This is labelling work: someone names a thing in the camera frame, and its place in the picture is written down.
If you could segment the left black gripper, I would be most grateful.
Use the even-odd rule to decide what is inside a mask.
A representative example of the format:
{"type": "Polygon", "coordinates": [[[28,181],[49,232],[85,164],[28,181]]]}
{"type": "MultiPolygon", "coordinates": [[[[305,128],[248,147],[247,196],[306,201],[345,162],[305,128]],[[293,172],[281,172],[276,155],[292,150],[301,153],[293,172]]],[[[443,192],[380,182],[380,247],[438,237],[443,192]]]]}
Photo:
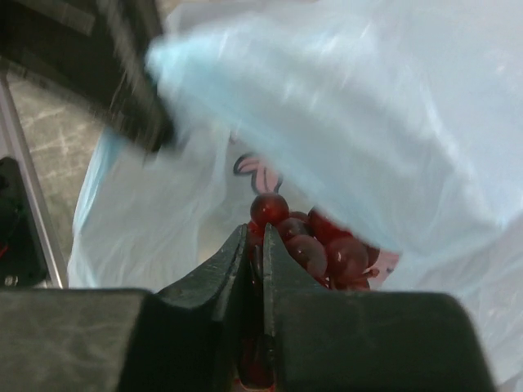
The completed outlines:
{"type": "Polygon", "coordinates": [[[162,34],[154,1],[3,1],[1,66],[156,152],[177,139],[145,66],[162,34]]]}

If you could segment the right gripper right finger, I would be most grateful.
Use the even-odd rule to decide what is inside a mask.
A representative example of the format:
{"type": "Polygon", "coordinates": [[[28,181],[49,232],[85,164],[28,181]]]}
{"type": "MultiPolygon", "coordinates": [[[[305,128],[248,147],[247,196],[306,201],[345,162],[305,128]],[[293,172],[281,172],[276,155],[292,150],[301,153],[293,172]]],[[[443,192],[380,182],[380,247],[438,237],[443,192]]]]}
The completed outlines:
{"type": "Polygon", "coordinates": [[[492,391],[467,312],[430,292],[340,292],[314,280],[267,227],[265,330],[279,391],[492,391]]]}

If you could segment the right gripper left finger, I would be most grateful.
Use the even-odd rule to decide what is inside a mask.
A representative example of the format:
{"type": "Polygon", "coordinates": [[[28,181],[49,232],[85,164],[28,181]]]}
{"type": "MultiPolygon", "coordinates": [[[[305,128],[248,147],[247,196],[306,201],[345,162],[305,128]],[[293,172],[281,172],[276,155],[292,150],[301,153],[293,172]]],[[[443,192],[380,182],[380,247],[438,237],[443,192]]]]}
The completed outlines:
{"type": "Polygon", "coordinates": [[[227,391],[238,345],[247,229],[160,292],[7,289],[4,391],[227,391]]]}

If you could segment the dark red grape bunch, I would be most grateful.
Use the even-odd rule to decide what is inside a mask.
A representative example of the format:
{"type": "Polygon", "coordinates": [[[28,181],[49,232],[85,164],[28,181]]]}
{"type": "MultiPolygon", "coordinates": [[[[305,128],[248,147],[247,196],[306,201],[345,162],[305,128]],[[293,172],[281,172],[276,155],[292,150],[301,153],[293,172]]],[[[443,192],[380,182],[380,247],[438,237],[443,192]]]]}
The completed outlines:
{"type": "Polygon", "coordinates": [[[242,286],[236,381],[249,391],[275,391],[272,340],[265,330],[263,294],[266,228],[275,228],[290,257],[331,291],[370,291],[369,282],[378,275],[375,264],[379,253],[318,212],[295,217],[279,194],[256,196],[250,215],[247,237],[241,243],[248,273],[242,286]]]}

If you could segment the light blue plastic bag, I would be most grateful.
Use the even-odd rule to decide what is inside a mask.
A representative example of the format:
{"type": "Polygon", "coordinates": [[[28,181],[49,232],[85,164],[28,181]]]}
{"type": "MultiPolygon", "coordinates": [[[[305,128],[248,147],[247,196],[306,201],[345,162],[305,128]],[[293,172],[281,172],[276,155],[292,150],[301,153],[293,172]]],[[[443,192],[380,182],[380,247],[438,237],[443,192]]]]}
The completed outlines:
{"type": "Polygon", "coordinates": [[[457,297],[521,390],[521,2],[189,2],[167,25],[146,66],[181,142],[102,133],[69,285],[158,291],[276,192],[380,248],[373,288],[457,297]]]}

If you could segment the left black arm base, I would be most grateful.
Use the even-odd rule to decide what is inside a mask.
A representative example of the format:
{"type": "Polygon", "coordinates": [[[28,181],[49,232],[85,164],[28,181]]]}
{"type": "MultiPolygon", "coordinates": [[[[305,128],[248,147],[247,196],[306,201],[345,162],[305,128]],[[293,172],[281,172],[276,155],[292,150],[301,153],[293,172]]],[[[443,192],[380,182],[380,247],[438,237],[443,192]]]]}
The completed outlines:
{"type": "Polygon", "coordinates": [[[33,287],[47,278],[38,237],[18,162],[1,159],[1,287],[33,287]]]}

